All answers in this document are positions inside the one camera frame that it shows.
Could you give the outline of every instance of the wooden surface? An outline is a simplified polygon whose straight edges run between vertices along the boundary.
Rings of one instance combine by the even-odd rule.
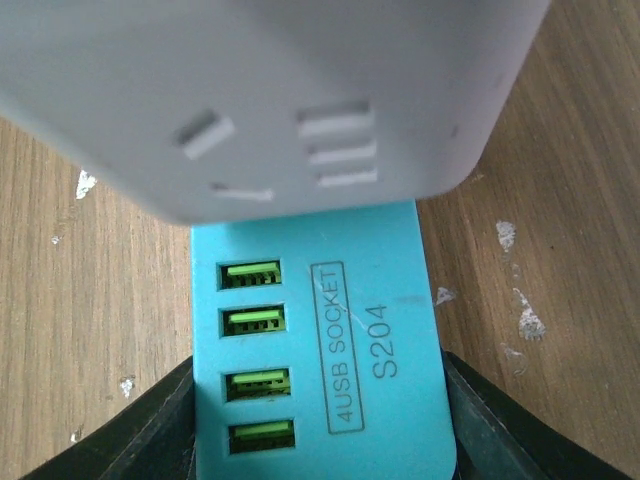
[[[77,176],[0,121],[2,478],[190,354],[188,230],[100,183],[76,200]],[[556,1],[478,168],[420,209],[434,298],[456,294],[437,306],[443,345],[640,477],[640,3]]]

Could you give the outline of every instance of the usb port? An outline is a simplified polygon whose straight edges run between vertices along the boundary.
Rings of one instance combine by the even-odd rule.
[[[222,312],[222,330],[225,337],[279,332],[285,327],[283,305]]]
[[[220,276],[222,290],[282,283],[278,261],[223,265],[220,267]]]
[[[226,375],[227,401],[273,395],[291,395],[289,369]]]
[[[232,454],[288,448],[295,445],[293,420],[229,427],[229,450]]]

